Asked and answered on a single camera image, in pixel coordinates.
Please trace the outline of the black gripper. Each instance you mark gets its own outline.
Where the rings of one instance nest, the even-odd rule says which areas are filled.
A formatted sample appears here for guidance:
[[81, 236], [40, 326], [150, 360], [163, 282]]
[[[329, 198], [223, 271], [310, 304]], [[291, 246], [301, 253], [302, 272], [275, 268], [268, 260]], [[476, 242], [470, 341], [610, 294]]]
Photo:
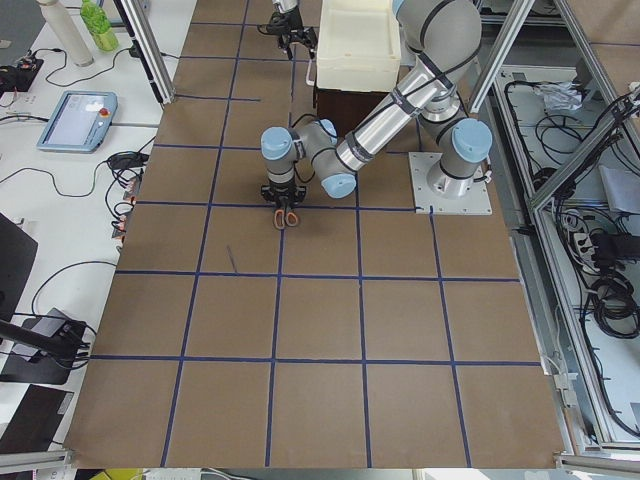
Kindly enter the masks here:
[[288, 211], [294, 211], [295, 205], [302, 203], [306, 197], [307, 188], [296, 184], [286, 185], [262, 185], [260, 194], [263, 199], [277, 209], [284, 212], [285, 205]]
[[308, 50], [309, 58], [316, 58], [316, 32], [313, 27], [305, 27], [298, 10], [271, 15], [268, 23], [268, 34], [277, 38], [278, 46], [284, 49], [289, 61], [293, 60], [290, 45], [299, 43]]

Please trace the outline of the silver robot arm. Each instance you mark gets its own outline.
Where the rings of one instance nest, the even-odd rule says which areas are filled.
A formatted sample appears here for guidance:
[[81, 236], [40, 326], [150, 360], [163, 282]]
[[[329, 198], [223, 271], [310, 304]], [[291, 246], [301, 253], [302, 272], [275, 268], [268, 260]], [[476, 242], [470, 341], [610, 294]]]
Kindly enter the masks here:
[[465, 114], [456, 93], [479, 51], [479, 12], [469, 1], [396, 1], [392, 9], [415, 65], [354, 130], [339, 140], [330, 121], [314, 120], [300, 128], [263, 132], [268, 182], [261, 195], [276, 209], [289, 212], [304, 200], [306, 189], [295, 180], [295, 165], [303, 159], [329, 197], [350, 195], [357, 172], [412, 120], [419, 121], [442, 150], [428, 171], [429, 188], [453, 199], [473, 184], [491, 149], [492, 133]]
[[297, 0], [273, 1], [274, 12], [266, 24], [266, 33], [275, 36], [278, 47], [289, 60], [293, 59], [291, 45], [303, 45], [311, 59], [315, 58], [318, 38], [312, 26], [305, 26]]

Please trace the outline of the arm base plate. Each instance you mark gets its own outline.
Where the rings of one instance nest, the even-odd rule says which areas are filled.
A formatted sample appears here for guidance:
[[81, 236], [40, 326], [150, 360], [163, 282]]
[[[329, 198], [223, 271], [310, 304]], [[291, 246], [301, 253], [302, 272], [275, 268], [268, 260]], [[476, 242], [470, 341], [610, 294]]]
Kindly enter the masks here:
[[483, 169], [476, 165], [467, 179], [448, 177], [441, 170], [441, 153], [410, 152], [409, 165], [417, 214], [488, 216], [493, 213]]

